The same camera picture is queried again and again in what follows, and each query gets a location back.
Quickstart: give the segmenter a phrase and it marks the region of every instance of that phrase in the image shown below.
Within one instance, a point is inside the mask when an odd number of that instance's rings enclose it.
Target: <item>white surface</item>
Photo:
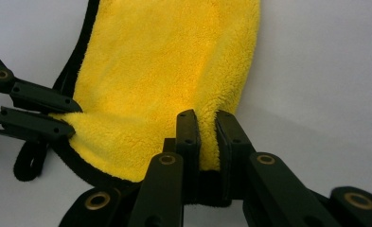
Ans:
[[[52,86],[74,48],[86,1],[0,1],[0,58],[20,79]],[[263,1],[255,61],[238,119],[257,150],[280,156],[310,189],[372,192],[372,0]],[[11,107],[0,95],[0,106]],[[0,136],[0,226],[58,226],[90,185],[49,152],[20,183],[22,142]],[[247,226],[240,202],[186,208],[185,226]]]

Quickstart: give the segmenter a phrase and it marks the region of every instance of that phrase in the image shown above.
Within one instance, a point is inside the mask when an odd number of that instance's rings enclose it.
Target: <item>yellow microfiber towel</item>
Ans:
[[[214,119],[233,113],[253,58],[258,0],[102,0],[74,99],[83,113],[55,117],[93,167],[143,180],[176,115],[194,109],[201,170],[219,170]]]

